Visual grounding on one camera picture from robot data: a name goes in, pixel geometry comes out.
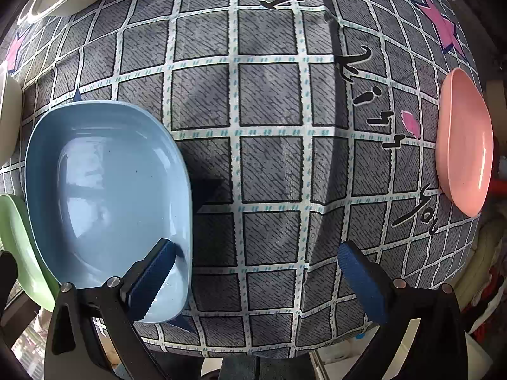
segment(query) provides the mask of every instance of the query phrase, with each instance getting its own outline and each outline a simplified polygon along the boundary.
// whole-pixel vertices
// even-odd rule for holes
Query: gray tablecloth
[[[340,241],[424,288],[470,249],[478,218],[435,172],[440,85],[454,67],[478,83],[449,3],[273,1],[98,0],[18,30],[23,122],[5,191],[22,193],[34,124],[77,88],[146,108],[191,177],[224,180],[194,216],[191,330],[136,324],[154,350],[306,353],[369,325]]]

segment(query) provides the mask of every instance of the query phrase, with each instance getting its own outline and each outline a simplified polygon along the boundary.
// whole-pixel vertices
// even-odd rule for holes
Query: metal bolt
[[[107,281],[108,287],[116,287],[118,284],[120,284],[120,278],[119,277],[110,277]]]
[[[450,284],[443,283],[442,286],[440,286],[440,288],[442,288],[442,291],[444,293],[447,293],[447,294],[451,294],[452,293],[452,286]]]
[[[406,286],[407,286],[407,282],[403,279],[394,279],[392,281],[392,284],[397,288],[397,289],[404,289]]]
[[[72,289],[72,283],[63,283],[62,286],[60,287],[60,291],[62,293],[67,293],[67,291],[69,291],[70,289]]]

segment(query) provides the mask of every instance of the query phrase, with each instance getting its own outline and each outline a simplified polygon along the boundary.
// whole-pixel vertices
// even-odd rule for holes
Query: pink plate
[[[493,128],[473,81],[452,70],[440,91],[437,174],[445,195],[467,216],[477,215],[488,192],[493,162]]]

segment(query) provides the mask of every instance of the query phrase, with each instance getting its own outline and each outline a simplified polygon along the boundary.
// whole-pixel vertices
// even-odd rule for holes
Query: star print
[[[465,54],[463,53],[463,48],[461,48],[461,44],[459,43],[456,37],[456,25],[446,17],[443,17],[440,14],[438,8],[432,3],[431,0],[425,0],[426,4],[419,3],[417,1],[412,0],[412,2],[424,13],[426,17],[428,17],[431,22],[435,25],[437,29],[437,34],[439,36],[440,45],[442,47],[442,51],[445,53],[449,52],[452,47],[456,49],[458,53],[460,53],[463,58],[466,59]]]
[[[26,34],[18,37],[18,34],[16,33],[16,36],[9,47],[9,51],[7,52],[7,56],[5,58],[7,60],[7,69],[9,71],[13,71],[16,67],[16,57],[18,55],[19,47],[23,44],[25,37]]]

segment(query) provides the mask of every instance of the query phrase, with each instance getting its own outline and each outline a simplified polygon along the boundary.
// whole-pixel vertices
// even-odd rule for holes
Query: green plate
[[[16,195],[0,194],[0,240],[0,246],[16,259],[18,282],[25,293],[52,312],[59,286],[35,245],[26,204]]]

